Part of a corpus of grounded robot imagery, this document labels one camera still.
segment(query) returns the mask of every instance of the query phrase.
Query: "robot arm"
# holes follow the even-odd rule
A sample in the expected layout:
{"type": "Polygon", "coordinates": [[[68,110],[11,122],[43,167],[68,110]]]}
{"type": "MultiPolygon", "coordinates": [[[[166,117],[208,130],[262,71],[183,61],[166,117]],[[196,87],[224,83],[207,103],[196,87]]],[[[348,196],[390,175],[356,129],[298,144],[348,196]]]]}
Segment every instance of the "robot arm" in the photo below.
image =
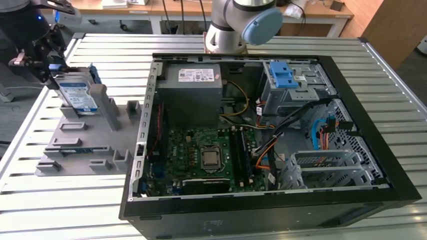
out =
{"type": "Polygon", "coordinates": [[[283,15],[276,0],[214,0],[206,49],[215,54],[238,54],[247,42],[262,45],[280,30],[283,15]]]}
{"type": "Polygon", "coordinates": [[[59,12],[64,16],[80,16],[66,0],[1,0],[0,29],[18,50],[18,57],[10,61],[10,66],[27,68],[38,80],[56,90],[59,86],[50,64],[66,66],[67,46],[59,26],[48,24],[40,9],[54,9],[56,16],[59,12]]]}

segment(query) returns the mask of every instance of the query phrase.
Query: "blue drive bay latch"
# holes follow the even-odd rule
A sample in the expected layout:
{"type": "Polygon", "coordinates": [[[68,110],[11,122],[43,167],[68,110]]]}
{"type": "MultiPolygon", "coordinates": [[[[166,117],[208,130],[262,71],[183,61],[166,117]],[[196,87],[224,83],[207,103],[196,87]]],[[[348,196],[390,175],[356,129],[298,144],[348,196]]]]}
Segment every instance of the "blue drive bay latch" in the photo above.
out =
{"type": "Polygon", "coordinates": [[[300,85],[294,79],[294,71],[283,61],[270,62],[271,74],[276,88],[296,89],[300,85]]]}

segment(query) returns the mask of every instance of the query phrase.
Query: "motherboard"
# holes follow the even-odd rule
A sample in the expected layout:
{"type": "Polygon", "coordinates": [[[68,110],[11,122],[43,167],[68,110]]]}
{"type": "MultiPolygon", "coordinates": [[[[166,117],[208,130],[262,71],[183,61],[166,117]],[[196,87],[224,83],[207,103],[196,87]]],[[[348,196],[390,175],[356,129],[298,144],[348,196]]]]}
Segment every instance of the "motherboard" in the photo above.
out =
{"type": "Polygon", "coordinates": [[[231,193],[263,191],[263,176],[251,172],[251,159],[246,158],[254,148],[252,129],[171,129],[167,162],[152,166],[159,195],[202,194],[219,189],[231,193]]]}

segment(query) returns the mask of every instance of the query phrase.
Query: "metal slotted table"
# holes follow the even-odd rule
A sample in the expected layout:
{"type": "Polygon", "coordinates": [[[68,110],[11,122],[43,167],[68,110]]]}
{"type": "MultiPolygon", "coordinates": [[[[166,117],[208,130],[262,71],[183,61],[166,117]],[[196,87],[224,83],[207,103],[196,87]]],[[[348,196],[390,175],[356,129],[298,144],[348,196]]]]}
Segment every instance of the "metal slotted table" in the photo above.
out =
{"type": "MultiPolygon", "coordinates": [[[[152,53],[202,53],[198,35],[76,34],[71,66],[99,69],[118,104],[144,101],[152,53]]],[[[368,43],[276,37],[252,54],[327,55],[372,118],[423,197],[346,228],[240,235],[232,239],[427,239],[427,109],[368,43]]],[[[124,175],[38,177],[34,172],[62,117],[62,100],[43,89],[0,161],[0,239],[143,239],[119,220],[124,175]]]]}

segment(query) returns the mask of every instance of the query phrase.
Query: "ram slot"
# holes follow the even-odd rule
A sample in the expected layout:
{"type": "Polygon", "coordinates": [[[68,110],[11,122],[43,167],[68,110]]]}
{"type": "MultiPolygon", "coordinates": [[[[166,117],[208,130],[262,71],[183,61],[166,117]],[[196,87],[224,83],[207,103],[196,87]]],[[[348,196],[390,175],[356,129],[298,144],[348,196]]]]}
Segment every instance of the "ram slot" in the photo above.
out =
{"type": "Polygon", "coordinates": [[[250,184],[251,163],[246,139],[240,130],[230,131],[230,155],[235,186],[244,187],[250,184]]]}

